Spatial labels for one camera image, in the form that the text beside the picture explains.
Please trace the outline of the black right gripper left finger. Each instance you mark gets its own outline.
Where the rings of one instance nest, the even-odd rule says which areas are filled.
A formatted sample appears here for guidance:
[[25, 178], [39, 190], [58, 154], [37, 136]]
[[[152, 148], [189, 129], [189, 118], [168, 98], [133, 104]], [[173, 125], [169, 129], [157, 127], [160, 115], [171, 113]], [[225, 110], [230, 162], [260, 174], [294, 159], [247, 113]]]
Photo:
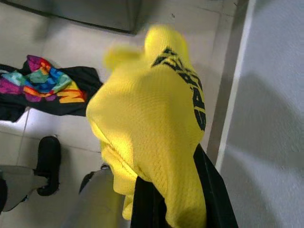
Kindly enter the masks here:
[[151, 182], [136, 179], [131, 218], [132, 228], [169, 228], [163, 196]]

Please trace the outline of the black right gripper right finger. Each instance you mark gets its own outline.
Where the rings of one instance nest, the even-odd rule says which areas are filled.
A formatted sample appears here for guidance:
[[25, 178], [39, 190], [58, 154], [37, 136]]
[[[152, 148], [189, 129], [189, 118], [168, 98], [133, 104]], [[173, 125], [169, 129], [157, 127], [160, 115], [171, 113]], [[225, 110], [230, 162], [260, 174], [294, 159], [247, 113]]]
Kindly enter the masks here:
[[237, 228], [238, 223], [223, 178], [198, 144], [193, 155], [206, 204], [208, 228]]

